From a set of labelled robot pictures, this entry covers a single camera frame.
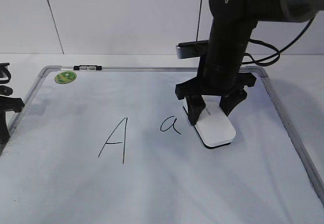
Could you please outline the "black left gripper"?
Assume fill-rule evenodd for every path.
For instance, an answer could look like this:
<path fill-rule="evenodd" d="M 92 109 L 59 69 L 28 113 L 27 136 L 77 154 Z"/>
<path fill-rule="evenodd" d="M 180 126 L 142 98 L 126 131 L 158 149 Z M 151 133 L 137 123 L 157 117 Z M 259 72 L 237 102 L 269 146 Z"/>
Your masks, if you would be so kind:
<path fill-rule="evenodd" d="M 10 97 L 13 94 L 13 89 L 7 84 L 12 76 L 8 70 L 9 63 L 1 63 L 1 116 L 0 116 L 0 141 L 1 144 L 8 142 L 10 134 L 6 122 L 6 111 L 15 113 L 22 112 L 25 104 L 21 98 Z"/>

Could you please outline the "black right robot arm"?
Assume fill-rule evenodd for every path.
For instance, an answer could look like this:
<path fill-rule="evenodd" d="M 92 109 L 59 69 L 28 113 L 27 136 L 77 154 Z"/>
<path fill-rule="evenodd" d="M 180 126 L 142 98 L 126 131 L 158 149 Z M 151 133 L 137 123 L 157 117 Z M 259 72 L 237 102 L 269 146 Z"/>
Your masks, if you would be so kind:
<path fill-rule="evenodd" d="M 180 59 L 199 58 L 196 76 L 175 89 L 177 98 L 186 100 L 192 125 L 206 107 L 205 95 L 219 96 L 226 115 L 246 99 L 245 87 L 254 86 L 256 77 L 239 70 L 258 22 L 310 24 L 323 10 L 323 0 L 209 0 L 209 8 L 213 16 L 209 39 L 176 47 Z"/>

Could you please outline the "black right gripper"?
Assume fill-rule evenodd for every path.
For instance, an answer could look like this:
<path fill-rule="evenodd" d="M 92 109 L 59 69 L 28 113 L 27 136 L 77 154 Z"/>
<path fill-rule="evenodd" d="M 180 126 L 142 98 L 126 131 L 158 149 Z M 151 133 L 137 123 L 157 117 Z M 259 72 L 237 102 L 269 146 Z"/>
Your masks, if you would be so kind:
<path fill-rule="evenodd" d="M 179 100 L 186 99 L 189 122 L 195 125 L 206 107 L 204 95 L 221 96 L 219 107 L 229 116 L 247 98 L 244 87 L 253 87 L 255 82 L 256 77 L 250 72 L 217 73 L 207 78 L 199 68 L 195 77 L 176 85 L 175 94 Z"/>

